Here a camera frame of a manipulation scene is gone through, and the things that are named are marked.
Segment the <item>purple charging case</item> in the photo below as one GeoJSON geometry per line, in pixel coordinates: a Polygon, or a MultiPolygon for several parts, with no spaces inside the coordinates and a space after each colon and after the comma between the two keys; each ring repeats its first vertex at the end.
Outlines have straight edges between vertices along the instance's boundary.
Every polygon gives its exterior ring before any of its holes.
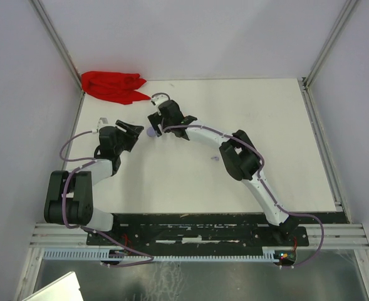
{"type": "Polygon", "coordinates": [[[157,132],[153,129],[153,127],[149,127],[147,129],[147,135],[149,137],[157,137],[157,132]]]}

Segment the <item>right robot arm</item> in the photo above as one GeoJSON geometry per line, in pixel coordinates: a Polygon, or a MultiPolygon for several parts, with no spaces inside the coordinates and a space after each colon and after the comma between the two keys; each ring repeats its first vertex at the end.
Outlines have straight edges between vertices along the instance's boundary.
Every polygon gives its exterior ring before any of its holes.
{"type": "Polygon", "coordinates": [[[272,192],[263,171],[264,158],[245,131],[225,134],[204,125],[196,117],[185,116],[178,103],[166,93],[152,95],[151,103],[157,111],[148,119],[158,137],[171,132],[178,138],[217,148],[227,173],[242,182],[262,208],[271,227],[272,240],[278,245],[286,245],[294,238],[298,222],[272,192]]]}

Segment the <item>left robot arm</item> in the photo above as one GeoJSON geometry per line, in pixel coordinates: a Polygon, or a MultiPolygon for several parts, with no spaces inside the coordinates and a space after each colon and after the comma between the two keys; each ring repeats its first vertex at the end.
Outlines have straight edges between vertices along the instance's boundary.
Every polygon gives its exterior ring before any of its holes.
{"type": "Polygon", "coordinates": [[[100,236],[108,244],[117,244],[122,238],[121,227],[114,224],[114,215],[95,208],[93,186],[114,176],[121,166],[122,152],[130,152],[144,127],[121,120],[109,124],[101,118],[96,129],[76,134],[60,150],[64,162],[80,162],[72,171],[53,171],[50,175],[44,219],[47,223],[61,224],[69,229],[83,228],[101,231],[100,236]],[[99,145],[91,157],[69,159],[64,149],[76,138],[96,134],[99,145]]]}

